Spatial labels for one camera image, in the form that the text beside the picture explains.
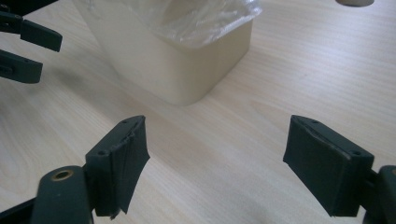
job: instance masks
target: wood grain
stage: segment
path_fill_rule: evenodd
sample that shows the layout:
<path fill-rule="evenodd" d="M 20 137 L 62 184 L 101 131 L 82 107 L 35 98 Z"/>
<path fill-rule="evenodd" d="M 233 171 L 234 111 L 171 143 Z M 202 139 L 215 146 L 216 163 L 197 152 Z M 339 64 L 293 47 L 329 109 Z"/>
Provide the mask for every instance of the wood grain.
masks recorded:
<path fill-rule="evenodd" d="M 44 64 L 39 84 L 0 79 L 0 210 L 84 155 L 120 120 L 147 117 L 151 156 L 128 215 L 96 223 L 361 223 L 328 217 L 282 162 L 290 115 L 320 120 L 396 164 L 396 3 L 263 0 L 250 50 L 204 99 L 174 106 L 117 75 L 71 1 L 26 19 L 64 36 L 53 52 L 0 34 Z"/>

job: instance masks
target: clear plastic wrap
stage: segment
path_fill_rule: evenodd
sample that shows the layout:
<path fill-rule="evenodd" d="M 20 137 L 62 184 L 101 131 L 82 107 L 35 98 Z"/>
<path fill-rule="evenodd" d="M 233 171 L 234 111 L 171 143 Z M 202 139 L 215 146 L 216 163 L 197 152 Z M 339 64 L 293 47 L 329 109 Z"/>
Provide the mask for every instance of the clear plastic wrap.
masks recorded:
<path fill-rule="evenodd" d="M 156 35 L 189 48 L 210 44 L 262 12 L 258 0 L 121 0 Z"/>

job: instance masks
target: screw hole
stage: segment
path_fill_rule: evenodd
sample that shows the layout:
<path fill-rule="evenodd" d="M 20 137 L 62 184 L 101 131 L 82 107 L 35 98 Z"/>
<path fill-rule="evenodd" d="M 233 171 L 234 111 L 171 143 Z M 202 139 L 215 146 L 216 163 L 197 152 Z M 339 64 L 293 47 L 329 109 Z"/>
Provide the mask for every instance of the screw hole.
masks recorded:
<path fill-rule="evenodd" d="M 353 154 L 353 155 L 356 155 L 356 156 L 361 155 L 361 153 L 360 153 L 359 151 L 352 151 L 352 154 Z"/>
<path fill-rule="evenodd" d="M 72 175 L 73 175 L 73 171 L 71 171 L 71 170 L 60 171 L 52 177 L 52 181 L 66 180 L 67 178 L 69 178 Z"/>
<path fill-rule="evenodd" d="M 107 155 L 108 153 L 107 153 L 107 151 L 105 151 L 105 150 L 100 150 L 100 151 L 98 151 L 98 155 L 99 156 L 105 156 L 105 155 Z"/>

